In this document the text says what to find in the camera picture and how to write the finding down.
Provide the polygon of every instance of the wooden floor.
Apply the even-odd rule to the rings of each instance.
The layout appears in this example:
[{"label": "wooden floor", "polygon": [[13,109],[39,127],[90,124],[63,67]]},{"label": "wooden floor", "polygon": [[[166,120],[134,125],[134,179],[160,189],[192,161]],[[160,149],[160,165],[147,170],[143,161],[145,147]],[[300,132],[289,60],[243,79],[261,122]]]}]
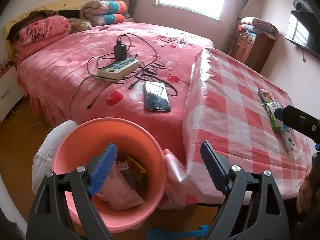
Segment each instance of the wooden floor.
[{"label": "wooden floor", "polygon": [[[28,221],[35,197],[31,188],[32,161],[51,126],[44,114],[32,113],[29,98],[22,99],[13,110],[19,112],[10,113],[0,122],[0,174],[13,202]],[[210,225],[216,211],[216,208],[197,205],[182,210],[157,209],[141,228],[114,234],[114,237],[116,240],[146,239],[146,231],[151,227],[168,232],[197,230],[200,225]],[[75,228],[83,234],[81,226],[75,225]]]}]

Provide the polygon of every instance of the power strip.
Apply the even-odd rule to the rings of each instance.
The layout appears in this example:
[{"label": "power strip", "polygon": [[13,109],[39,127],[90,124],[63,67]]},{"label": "power strip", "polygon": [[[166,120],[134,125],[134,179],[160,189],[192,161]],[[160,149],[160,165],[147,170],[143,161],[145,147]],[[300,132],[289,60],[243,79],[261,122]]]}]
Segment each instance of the power strip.
[{"label": "power strip", "polygon": [[105,77],[106,81],[117,82],[126,75],[136,70],[139,67],[139,60],[135,58],[127,58],[104,68],[98,69],[98,76]]}]

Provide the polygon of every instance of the black power adapter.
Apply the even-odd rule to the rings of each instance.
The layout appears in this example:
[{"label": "black power adapter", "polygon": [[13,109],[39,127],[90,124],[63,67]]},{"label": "black power adapter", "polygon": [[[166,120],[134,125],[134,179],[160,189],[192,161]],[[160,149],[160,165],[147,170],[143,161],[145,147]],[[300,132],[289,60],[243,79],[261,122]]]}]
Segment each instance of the black power adapter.
[{"label": "black power adapter", "polygon": [[116,61],[123,61],[127,58],[127,45],[117,41],[117,45],[113,47]]}]

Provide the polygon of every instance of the smartphone screen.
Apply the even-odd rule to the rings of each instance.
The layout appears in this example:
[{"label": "smartphone screen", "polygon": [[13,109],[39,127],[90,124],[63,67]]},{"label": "smartphone screen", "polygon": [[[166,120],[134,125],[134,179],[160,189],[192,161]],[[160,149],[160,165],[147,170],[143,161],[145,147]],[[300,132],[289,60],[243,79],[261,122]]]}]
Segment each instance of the smartphone screen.
[{"label": "smartphone screen", "polygon": [[150,81],[144,83],[144,105],[149,111],[171,111],[167,91],[163,83]]}]

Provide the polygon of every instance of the human hand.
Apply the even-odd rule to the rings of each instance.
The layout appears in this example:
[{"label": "human hand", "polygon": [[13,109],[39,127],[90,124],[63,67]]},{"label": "human hand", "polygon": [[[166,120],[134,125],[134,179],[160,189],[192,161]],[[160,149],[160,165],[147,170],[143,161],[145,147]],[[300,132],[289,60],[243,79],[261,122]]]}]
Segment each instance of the human hand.
[{"label": "human hand", "polygon": [[[306,176],[304,178],[303,184],[300,187],[298,200],[297,200],[297,211],[298,214],[302,212],[308,212],[312,205],[312,197],[314,196],[314,191],[310,183],[310,178],[312,174],[312,165],[307,168]],[[316,192],[316,197],[320,197],[320,188]]]}]

